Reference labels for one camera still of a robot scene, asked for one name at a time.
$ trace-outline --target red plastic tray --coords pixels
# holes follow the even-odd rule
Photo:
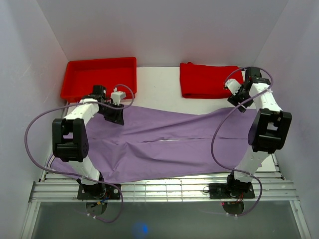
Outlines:
[[[69,103],[78,102],[84,95],[92,92],[93,85],[103,85],[109,97],[116,84],[127,85],[135,96],[136,64],[135,57],[70,61],[66,67],[60,96]],[[118,91],[124,91],[126,99],[132,98],[125,87],[118,87]]]

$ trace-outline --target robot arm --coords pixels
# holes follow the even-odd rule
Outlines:
[[[102,102],[112,107],[121,108],[123,105],[120,104],[120,100],[125,96],[125,92],[118,92],[115,89],[111,93],[111,98],[106,99],[106,88],[94,86],[93,92],[84,96],[80,102]],[[71,165],[76,173],[103,181],[101,173],[93,166],[88,157],[89,143],[85,130],[85,125],[96,113],[103,114],[107,121],[124,125],[123,110],[114,110],[94,103],[79,105],[66,117],[53,121],[53,154]],[[90,192],[93,196],[98,196],[103,191],[104,185],[95,185],[94,182],[85,179],[79,183],[83,183],[84,190]]]
[[[269,85],[270,81],[261,77],[259,69],[249,68],[246,70],[245,82],[242,85],[235,79],[226,82],[226,87],[233,94],[228,101],[236,106],[264,91]],[[278,106],[270,90],[247,102],[239,110],[245,112],[253,102],[256,105],[257,115],[249,130],[249,147],[236,167],[252,175],[271,153],[284,146],[292,120],[292,115],[282,111]],[[227,186],[234,194],[247,192],[251,187],[251,181],[249,175],[233,171],[227,178]]]

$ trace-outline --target lavender fabric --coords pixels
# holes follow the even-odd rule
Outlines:
[[[198,116],[129,107],[124,110],[124,126],[96,115],[86,126],[89,157],[111,183],[225,171],[213,161],[210,144],[230,110]],[[255,115],[255,110],[234,112],[224,123],[214,148],[221,163],[238,165],[248,147],[247,135]],[[73,172],[60,159],[52,167]]]

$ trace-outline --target white enclosure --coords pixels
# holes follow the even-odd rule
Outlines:
[[[294,181],[312,238],[319,238],[318,1],[2,0],[0,32],[0,238],[21,234],[41,173],[27,157],[24,131],[36,115],[64,104],[67,62],[126,56],[143,67],[191,61],[271,72],[276,101],[293,115],[276,153],[279,167]],[[31,151],[42,164],[60,115],[31,128]]]

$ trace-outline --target wire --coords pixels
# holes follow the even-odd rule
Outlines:
[[[247,69],[247,68],[251,68],[251,67],[252,67],[252,66],[238,68],[237,70],[235,70],[235,71],[233,71],[232,73],[230,73],[229,76],[227,76],[225,82],[227,82],[228,79],[229,79],[234,73],[236,73],[237,71],[241,71],[241,70],[244,70],[244,69]],[[211,147],[210,147],[211,156],[213,157],[214,161],[215,161],[220,167],[225,168],[225,169],[230,170],[230,171],[245,173],[245,174],[249,175],[250,177],[252,177],[253,179],[257,180],[257,182],[258,182],[259,185],[260,185],[260,194],[259,194],[259,196],[258,196],[256,202],[254,203],[254,205],[253,205],[250,209],[248,209],[247,211],[245,211],[245,212],[242,213],[242,214],[239,214],[239,215],[230,214],[231,216],[234,216],[234,217],[244,216],[244,215],[250,213],[252,210],[254,210],[254,208],[255,208],[255,207],[257,206],[257,204],[259,203],[259,201],[260,201],[260,199],[261,199],[261,196],[262,196],[262,194],[263,194],[263,185],[262,185],[261,181],[259,180],[259,178],[257,178],[256,176],[252,175],[251,173],[246,172],[246,171],[244,171],[244,170],[240,170],[240,169],[230,168],[230,167],[228,167],[228,166],[225,166],[225,165],[221,164],[221,163],[216,159],[215,154],[214,154],[214,142],[215,142],[215,140],[216,140],[217,133],[218,133],[218,131],[220,130],[221,126],[225,123],[225,121],[228,119],[228,117],[229,117],[234,111],[236,111],[236,110],[237,110],[239,107],[241,107],[243,104],[245,104],[245,103],[247,103],[247,102],[253,100],[254,98],[259,97],[260,95],[264,94],[265,92],[267,92],[268,90],[270,90],[270,88],[273,86],[273,84],[274,84],[274,79],[273,79],[273,77],[271,76],[271,74],[270,74],[269,72],[267,72],[266,70],[264,70],[263,68],[260,68],[260,67],[255,67],[255,68],[258,68],[259,70],[264,71],[264,72],[270,77],[270,80],[271,80],[270,86],[269,86],[267,89],[265,89],[264,91],[262,91],[262,92],[256,94],[255,96],[250,97],[250,98],[244,100],[242,103],[239,103],[236,107],[234,107],[234,108],[226,115],[226,117],[220,122],[220,124],[219,124],[218,127],[216,128],[216,131],[215,131],[215,133],[214,133],[213,139],[212,139],[212,141],[211,141]]]
[[[53,112],[53,111],[58,111],[58,110],[66,109],[66,108],[69,108],[69,107],[72,107],[72,106],[80,106],[80,105],[83,105],[83,104],[98,104],[98,105],[105,106],[105,107],[108,107],[108,108],[111,108],[111,109],[114,109],[114,110],[123,110],[123,109],[126,109],[126,108],[130,107],[130,106],[133,104],[133,102],[134,102],[134,94],[133,94],[133,91],[132,91],[128,86],[123,85],[123,84],[117,84],[115,87],[117,87],[117,86],[124,86],[124,87],[126,87],[126,88],[130,91],[130,93],[131,93],[131,95],[132,95],[132,100],[131,100],[131,102],[130,102],[128,105],[126,105],[126,106],[124,106],[124,107],[116,108],[116,107],[112,107],[112,106],[106,105],[106,104],[101,103],[101,102],[90,101],[90,102],[84,102],[84,103],[81,102],[81,103],[75,103],[75,104],[69,104],[69,105],[66,105],[66,106],[57,107],[57,108],[54,108],[54,109],[45,111],[45,112],[39,114],[37,117],[35,117],[35,118],[29,123],[29,125],[26,127],[26,130],[25,130],[25,133],[24,133],[24,146],[25,146],[26,153],[27,153],[27,155],[29,156],[29,158],[30,158],[30,160],[32,161],[32,163],[34,163],[38,168],[40,168],[40,169],[42,169],[42,170],[45,170],[45,171],[47,171],[47,172],[50,172],[50,173],[57,173],[57,174],[62,174],[62,175],[75,176],[75,177],[87,179],[87,180],[92,181],[92,182],[95,182],[95,183],[106,184],[106,185],[109,185],[109,186],[112,186],[112,187],[116,188],[116,189],[119,191],[119,193],[120,193],[120,195],[121,195],[121,208],[120,208],[119,213],[116,215],[116,217],[113,218],[112,220],[109,220],[109,221],[108,221],[108,220],[105,220],[105,219],[103,219],[103,218],[95,217],[96,219],[99,219],[100,221],[103,221],[103,222],[105,222],[105,223],[112,223],[112,222],[116,221],[116,220],[119,218],[119,216],[121,215],[121,213],[122,213],[122,210],[123,210],[123,202],[124,202],[124,201],[123,201],[123,194],[122,194],[121,189],[120,189],[118,186],[116,186],[115,184],[113,184],[113,183],[107,183],[107,182],[104,182],[104,181],[94,180],[94,179],[92,179],[92,178],[88,178],[88,177],[86,177],[86,176],[83,176],[83,175],[80,175],[80,174],[77,174],[77,173],[69,173],[69,172],[55,171],[55,170],[52,170],[52,169],[48,169],[48,168],[43,167],[42,165],[40,165],[40,164],[33,158],[32,154],[31,154],[31,152],[30,152],[29,145],[28,145],[28,133],[29,133],[29,130],[30,130],[31,126],[32,126],[32,125],[34,124],[34,122],[36,122],[40,117],[42,117],[42,116],[44,116],[44,115],[46,115],[46,114],[48,114],[48,113],[51,113],[51,112]]]

